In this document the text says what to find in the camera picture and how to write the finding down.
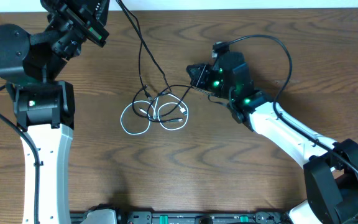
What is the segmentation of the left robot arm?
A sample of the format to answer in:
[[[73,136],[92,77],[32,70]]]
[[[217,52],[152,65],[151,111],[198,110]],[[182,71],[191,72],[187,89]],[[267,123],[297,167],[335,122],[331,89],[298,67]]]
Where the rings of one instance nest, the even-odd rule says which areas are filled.
[[[48,26],[30,34],[0,25],[0,77],[11,97],[25,156],[24,223],[70,223],[68,159],[73,140],[75,95],[57,80],[84,42],[103,47],[109,1],[42,1]]]

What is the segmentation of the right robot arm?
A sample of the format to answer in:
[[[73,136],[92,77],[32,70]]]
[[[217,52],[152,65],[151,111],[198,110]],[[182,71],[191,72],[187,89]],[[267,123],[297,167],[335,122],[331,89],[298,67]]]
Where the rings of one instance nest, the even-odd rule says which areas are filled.
[[[287,212],[290,223],[349,223],[358,216],[358,143],[327,138],[254,87],[239,52],[186,68],[191,85],[227,99],[233,118],[283,149],[302,169],[307,198]]]

